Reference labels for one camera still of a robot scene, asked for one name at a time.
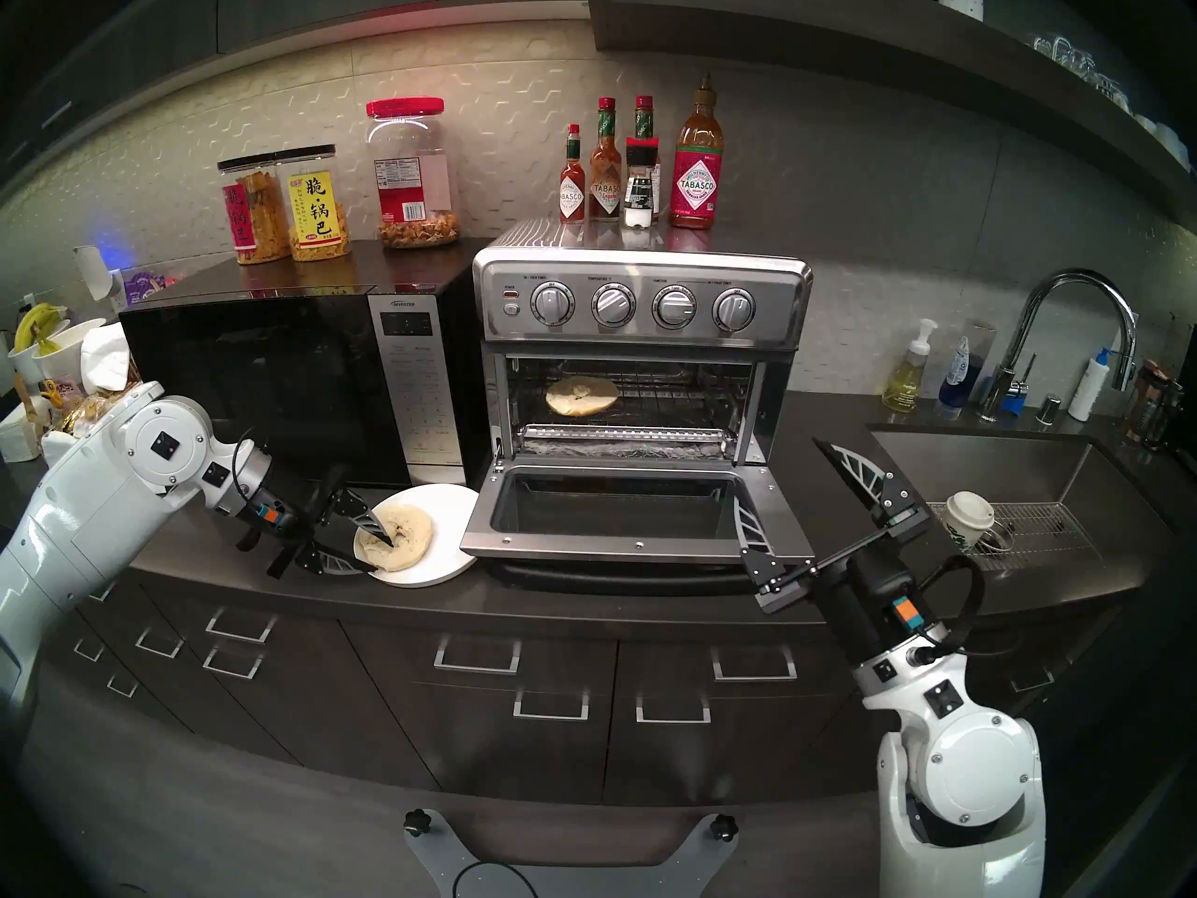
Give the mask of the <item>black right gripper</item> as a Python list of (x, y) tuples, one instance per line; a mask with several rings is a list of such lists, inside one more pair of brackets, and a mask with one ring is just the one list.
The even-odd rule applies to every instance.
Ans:
[(865, 506), (874, 530), (816, 562), (810, 540), (785, 500), (762, 509), (748, 493), (733, 500), (733, 524), (745, 574), (761, 612), (809, 600), (851, 667), (883, 656), (934, 615), (900, 551), (930, 526), (928, 505), (900, 474), (869, 457), (814, 438), (844, 485)]

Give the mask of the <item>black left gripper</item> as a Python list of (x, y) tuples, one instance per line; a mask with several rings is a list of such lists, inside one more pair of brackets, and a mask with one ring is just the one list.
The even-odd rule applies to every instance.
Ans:
[(370, 574), (370, 563), (356, 556), (346, 556), (332, 546), (320, 544), (317, 528), (335, 515), (353, 522), (358, 529), (391, 546), (391, 536), (385, 530), (371, 506), (352, 490), (336, 490), (318, 485), (305, 500), (286, 497), (268, 485), (259, 487), (259, 532), (279, 541), (281, 550), (267, 566), (266, 574), (273, 580), (282, 578), (293, 564), (314, 575), (350, 576)]

